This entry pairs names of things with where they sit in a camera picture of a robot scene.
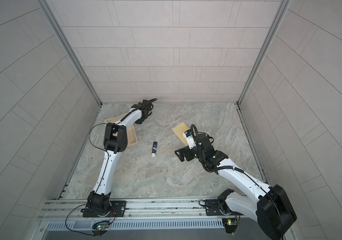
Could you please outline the yellow paper envelope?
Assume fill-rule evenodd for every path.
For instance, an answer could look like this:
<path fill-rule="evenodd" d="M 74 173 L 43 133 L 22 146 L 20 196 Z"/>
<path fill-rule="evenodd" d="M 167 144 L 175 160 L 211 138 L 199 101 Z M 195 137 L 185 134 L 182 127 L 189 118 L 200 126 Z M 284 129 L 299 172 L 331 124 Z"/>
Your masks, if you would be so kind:
<path fill-rule="evenodd" d="M 185 146 L 188 146 L 188 143 L 183 134 L 187 130 L 189 130 L 189 127 L 184 122 L 172 128 L 172 131 L 176 134 L 176 136 L 182 141 L 182 143 Z"/>

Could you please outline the beige decorated letter paper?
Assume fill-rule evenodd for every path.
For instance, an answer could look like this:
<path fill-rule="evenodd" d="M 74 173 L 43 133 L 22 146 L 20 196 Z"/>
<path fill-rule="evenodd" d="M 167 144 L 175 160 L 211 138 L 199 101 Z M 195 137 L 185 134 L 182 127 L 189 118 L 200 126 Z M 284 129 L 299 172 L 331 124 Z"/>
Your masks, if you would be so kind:
<path fill-rule="evenodd" d="M 105 123 L 108 124 L 108 123 L 119 122 L 124 116 L 125 114 L 118 116 L 116 118 L 106 119 Z M 138 143 L 134 125 L 131 125 L 131 127 L 127 130 L 127 136 L 128 136 L 128 146 Z"/>

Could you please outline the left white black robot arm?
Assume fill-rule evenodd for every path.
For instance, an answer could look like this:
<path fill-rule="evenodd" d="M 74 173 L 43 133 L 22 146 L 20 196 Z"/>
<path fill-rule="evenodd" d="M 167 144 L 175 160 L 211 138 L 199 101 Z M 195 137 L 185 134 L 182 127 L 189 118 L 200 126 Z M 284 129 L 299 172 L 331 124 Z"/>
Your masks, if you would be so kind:
<path fill-rule="evenodd" d="M 130 111 L 116 122 L 106 123 L 104 137 L 104 161 L 98 181 L 90 192 L 86 207 L 81 210 L 84 218 L 105 217 L 112 213 L 110 203 L 112 181 L 122 152 L 128 146 L 128 129 L 133 124 L 142 124 L 151 114 L 153 102 L 158 99 L 143 100 L 131 106 Z"/>

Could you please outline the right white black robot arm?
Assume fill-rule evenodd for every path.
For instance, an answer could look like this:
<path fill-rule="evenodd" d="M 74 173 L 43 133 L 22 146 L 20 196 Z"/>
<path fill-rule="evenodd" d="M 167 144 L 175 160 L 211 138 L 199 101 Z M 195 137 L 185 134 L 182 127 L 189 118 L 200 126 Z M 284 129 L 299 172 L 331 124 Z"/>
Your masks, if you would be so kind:
<path fill-rule="evenodd" d="M 297 220 L 285 190 L 259 181 L 221 151 L 212 146 L 213 138 L 206 133 L 195 135 L 192 130 L 182 136 L 187 146 L 175 151 L 181 162 L 199 160 L 204 170 L 215 173 L 234 184 L 246 196 L 227 189 L 218 197 L 219 209 L 225 215 L 237 212 L 253 219 L 272 240 L 281 240 Z"/>

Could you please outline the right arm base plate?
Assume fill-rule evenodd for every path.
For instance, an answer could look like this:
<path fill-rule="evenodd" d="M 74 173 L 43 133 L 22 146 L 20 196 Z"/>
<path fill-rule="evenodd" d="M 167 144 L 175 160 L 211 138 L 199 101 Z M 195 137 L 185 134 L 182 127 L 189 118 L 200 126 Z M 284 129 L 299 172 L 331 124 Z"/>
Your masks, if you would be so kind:
<path fill-rule="evenodd" d="M 219 200 L 199 200 L 198 204 L 205 209 L 207 216 L 242 216 L 242 214 L 238 212 L 229 211 L 225 213 L 219 207 Z"/>

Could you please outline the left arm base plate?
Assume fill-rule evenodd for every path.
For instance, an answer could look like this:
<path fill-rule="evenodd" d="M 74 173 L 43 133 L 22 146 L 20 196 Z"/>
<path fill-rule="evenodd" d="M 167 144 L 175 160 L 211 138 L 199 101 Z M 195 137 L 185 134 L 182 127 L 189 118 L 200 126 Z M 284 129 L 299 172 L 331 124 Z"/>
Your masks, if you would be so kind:
<path fill-rule="evenodd" d="M 84 218 L 123 217 L 126 201 L 104 201 L 101 203 L 87 203 L 81 209 Z"/>

